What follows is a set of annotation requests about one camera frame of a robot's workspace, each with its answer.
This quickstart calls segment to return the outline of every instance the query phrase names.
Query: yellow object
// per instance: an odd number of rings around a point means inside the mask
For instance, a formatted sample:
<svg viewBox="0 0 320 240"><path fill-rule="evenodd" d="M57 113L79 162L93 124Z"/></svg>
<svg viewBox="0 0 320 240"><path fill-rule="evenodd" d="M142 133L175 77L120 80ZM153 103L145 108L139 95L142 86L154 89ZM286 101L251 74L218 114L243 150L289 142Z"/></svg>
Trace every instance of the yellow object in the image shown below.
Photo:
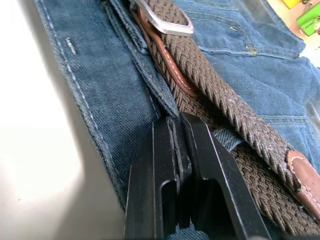
<svg viewBox="0 0 320 240"><path fill-rule="evenodd" d="M295 5L300 3L301 0L283 0L283 1L289 9L292 9Z"/></svg>

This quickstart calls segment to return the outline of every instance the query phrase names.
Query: fabric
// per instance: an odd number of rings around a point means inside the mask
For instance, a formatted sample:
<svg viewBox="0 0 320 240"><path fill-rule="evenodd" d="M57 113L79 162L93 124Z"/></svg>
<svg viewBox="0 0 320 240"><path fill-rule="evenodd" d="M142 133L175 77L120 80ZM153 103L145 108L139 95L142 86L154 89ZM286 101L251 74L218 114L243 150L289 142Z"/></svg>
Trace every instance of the fabric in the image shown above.
<svg viewBox="0 0 320 240"><path fill-rule="evenodd" d="M154 65L129 1L35 1L124 208L130 165L151 123L177 116L179 102ZM176 3L191 18L194 41L223 80L319 172L320 70L299 57L302 40L264 0ZM244 141L234 129L219 126L212 134L229 151ZM172 237L179 236L206 237L191 229Z"/></svg>
<svg viewBox="0 0 320 240"><path fill-rule="evenodd" d="M160 2L149 0L148 3L156 11L158 17L164 18L163 20L175 24L187 24L181 11L170 0L162 0ZM272 192L276 192L275 189L283 188L284 186L280 182L274 181L271 177L267 179L266 173L261 174L264 171L263 168L272 169L277 174L273 177L280 178L287 186L288 180L291 181L291 186L289 185L288 187L289 189L291 187L291 190L293 189L293 176L285 173L289 171L286 163L286 153L292 147L285 142L274 128L255 115L252 109L230 89L208 63L190 37L162 34L162 39L182 72L188 76L191 82L198 86L203 96L211 101L211 105L215 105L217 108L215 111L221 112L227 118L225 122L229 120L235 130L266 161L267 165L260 165L261 169L259 169L258 167L252 167L253 163L251 161L254 161L254 159L251 160L247 157L243 165L240 166L244 169L251 169L250 175L244 175L244 178L247 180L248 188L254 196L260 212L276 223L283 231L290 234L315 235L320 232L320 226L315 223L311 216L308 216L299 208L299 203L293 200L290 192L282 191L281 194L270 197L272 194L266 191L267 189L272 189ZM188 93L183 92L168 73L168 68L160 53L161 50L156 47L154 40L149 45L157 66L160 67L159 70L170 85L179 110L201 117L209 125L215 122L217 118L210 117L210 112L213 112L212 106L210 104L202 106L201 99L190 97ZM208 109L209 116L206 111L201 110L198 112L198 109Z"/></svg>

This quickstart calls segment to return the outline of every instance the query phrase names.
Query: green object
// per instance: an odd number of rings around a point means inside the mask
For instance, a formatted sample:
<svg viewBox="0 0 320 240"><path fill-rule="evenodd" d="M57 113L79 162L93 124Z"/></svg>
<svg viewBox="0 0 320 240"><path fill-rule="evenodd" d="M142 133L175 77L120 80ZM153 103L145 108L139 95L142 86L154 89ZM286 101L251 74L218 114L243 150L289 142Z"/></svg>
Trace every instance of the green object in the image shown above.
<svg viewBox="0 0 320 240"><path fill-rule="evenodd" d="M320 26L320 2L297 18L296 22L308 36L314 34Z"/></svg>

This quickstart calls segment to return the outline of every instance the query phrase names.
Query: brown leather trim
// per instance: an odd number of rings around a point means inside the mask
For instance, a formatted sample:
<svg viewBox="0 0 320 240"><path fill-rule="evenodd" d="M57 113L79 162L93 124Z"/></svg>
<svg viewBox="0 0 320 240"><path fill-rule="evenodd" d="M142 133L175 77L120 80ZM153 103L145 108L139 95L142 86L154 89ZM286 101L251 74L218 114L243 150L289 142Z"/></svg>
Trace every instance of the brown leather trim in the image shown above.
<svg viewBox="0 0 320 240"><path fill-rule="evenodd" d="M136 23L138 24L139 28L141 29L141 31L143 32L145 41L147 43L147 46L150 50L151 55L152 55L151 41L148 36L150 36L152 38L152 40L154 41L156 48L158 49L159 53L161 54L162 59L164 61L164 64L165 64L170 76L175 81L175 83L186 94L188 94L192 97L198 96L199 95L198 89L191 82L189 82L185 78L185 76L181 73L175 60L170 55L169 51L166 50L165 44L161 40L156 29L148 22L144 12L139 7L137 7L137 12L138 12L138 17L133 11L131 11L131 14L132 14L134 20L136 21ZM152 58L153 58L154 62L157 63L157 61L154 59L155 57L153 55L152 55ZM156 67L158 68L158 70L160 72L162 72L161 68L158 64L156 64Z"/></svg>
<svg viewBox="0 0 320 240"><path fill-rule="evenodd" d="M286 159L294 180L301 186L294 197L320 223L320 175L300 152L288 151Z"/></svg>

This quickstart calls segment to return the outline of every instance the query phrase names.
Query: belt buckle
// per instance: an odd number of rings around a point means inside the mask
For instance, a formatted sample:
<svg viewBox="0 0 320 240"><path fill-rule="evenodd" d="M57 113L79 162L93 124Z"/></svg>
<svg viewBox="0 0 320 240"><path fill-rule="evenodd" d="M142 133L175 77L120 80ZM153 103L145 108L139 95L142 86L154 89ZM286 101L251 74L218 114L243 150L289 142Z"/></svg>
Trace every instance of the belt buckle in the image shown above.
<svg viewBox="0 0 320 240"><path fill-rule="evenodd" d="M176 24L168 21L164 21L161 18L159 18L152 9L148 6L145 0L129 0L131 2L130 8L134 8L135 4L137 4L141 10L144 12L146 18L148 21L161 33L164 34L171 34L171 35L178 35L178 36L185 36L185 37L191 37L191 35L194 33L194 25L188 18L188 16L180 9L183 16L188 22L188 25L181 25Z"/></svg>

